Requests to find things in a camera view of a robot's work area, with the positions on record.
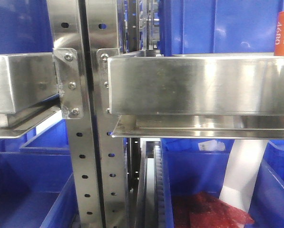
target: blue storage bin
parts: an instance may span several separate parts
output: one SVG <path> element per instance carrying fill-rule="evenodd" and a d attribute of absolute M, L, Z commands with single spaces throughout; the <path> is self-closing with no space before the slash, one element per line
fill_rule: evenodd
<path fill-rule="evenodd" d="M 198 143 L 207 142 L 213 139 L 176 139 L 176 138 L 164 138 L 161 139 L 162 147 L 164 151 L 199 151 Z M 215 139 L 218 142 L 222 142 L 225 145 L 225 152 L 230 153 L 234 140 L 233 139 Z"/>
<path fill-rule="evenodd" d="M 163 185 L 166 228 L 173 228 L 171 196 L 191 195 L 206 191 L 219 196 L 229 154 L 163 153 Z M 245 228 L 284 228 L 284 182 L 263 161 L 249 213 L 255 224 Z"/>
<path fill-rule="evenodd" d="M 20 151 L 70 154 L 66 122 L 61 120 L 50 126 L 23 144 Z"/>
<path fill-rule="evenodd" d="M 0 152 L 19 152 L 20 147 L 36 135 L 33 129 L 17 139 L 0 139 Z"/>
<path fill-rule="evenodd" d="M 0 153 L 0 228 L 66 228 L 77 210 L 69 155 Z"/>
<path fill-rule="evenodd" d="M 0 0 L 0 54 L 52 52 L 46 0 Z"/>
<path fill-rule="evenodd" d="M 160 47 L 165 56 L 273 52 L 284 0 L 160 0 Z"/>
<path fill-rule="evenodd" d="M 284 180 L 284 140 L 271 140 L 267 144 L 264 159 Z"/>

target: metal upright post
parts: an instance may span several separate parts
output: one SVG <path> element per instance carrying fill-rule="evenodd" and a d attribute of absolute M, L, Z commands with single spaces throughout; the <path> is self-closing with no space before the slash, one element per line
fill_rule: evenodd
<path fill-rule="evenodd" d="M 47 0 L 51 30 L 54 39 L 54 48 L 73 48 L 77 56 L 65 53 L 62 61 L 71 62 L 73 58 L 78 61 L 79 80 L 70 82 L 68 85 L 59 85 L 65 93 L 77 92 L 81 89 L 82 108 L 74 108 L 71 113 L 74 116 L 83 116 L 80 119 L 68 119 L 67 129 L 69 146 L 71 151 L 72 166 L 78 199 L 78 209 L 82 228 L 102 228 L 102 213 L 100 206 L 101 180 L 99 157 L 94 144 L 94 116 L 93 101 L 90 82 L 86 67 L 86 46 L 83 32 L 83 16 L 86 13 L 84 5 L 79 0 Z M 77 102 L 73 94 L 64 94 L 67 103 Z"/>
<path fill-rule="evenodd" d="M 102 167 L 103 199 L 107 228 L 129 226 L 127 154 L 124 142 L 112 138 L 118 117 L 109 114 L 108 58 L 123 47 L 123 1 L 85 1 L 89 31 L 95 110 Z"/>

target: metal corner bracket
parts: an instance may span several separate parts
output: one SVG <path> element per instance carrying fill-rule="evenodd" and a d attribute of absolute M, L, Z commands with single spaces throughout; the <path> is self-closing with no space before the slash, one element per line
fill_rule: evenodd
<path fill-rule="evenodd" d="M 77 51 L 73 48 L 54 48 L 54 65 L 63 119 L 84 116 Z"/>

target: stainless steel bracket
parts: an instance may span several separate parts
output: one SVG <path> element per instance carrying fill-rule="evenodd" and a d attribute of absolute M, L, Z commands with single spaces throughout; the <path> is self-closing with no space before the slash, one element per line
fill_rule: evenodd
<path fill-rule="evenodd" d="M 105 113 L 110 113 L 109 109 L 109 82 L 108 82 L 108 58 L 120 55 L 119 48 L 103 48 L 97 51 L 98 73 L 100 78 L 100 94 L 102 107 Z"/>
<path fill-rule="evenodd" d="M 54 48 L 54 63 L 63 119 L 84 116 L 77 52 L 73 48 Z"/>

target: metal frame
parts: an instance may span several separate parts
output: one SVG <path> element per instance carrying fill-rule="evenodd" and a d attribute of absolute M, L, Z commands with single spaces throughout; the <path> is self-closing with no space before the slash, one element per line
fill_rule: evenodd
<path fill-rule="evenodd" d="M 92 91 L 85 52 L 85 9 L 79 0 L 47 0 L 54 48 L 73 48 L 77 51 L 83 112 L 81 119 L 67 120 L 78 209 L 82 228 L 103 227 L 101 211 L 101 179 L 99 157 L 94 143 Z"/>
<path fill-rule="evenodd" d="M 107 59 L 118 55 L 123 45 L 123 2 L 86 1 L 95 110 L 102 167 L 103 200 L 107 228 L 129 226 L 127 154 L 122 139 L 112 138 L 118 118 L 109 114 Z"/>
<path fill-rule="evenodd" d="M 140 0 L 128 1 L 128 50 L 129 52 L 140 50 L 140 26 L 139 5 Z"/>

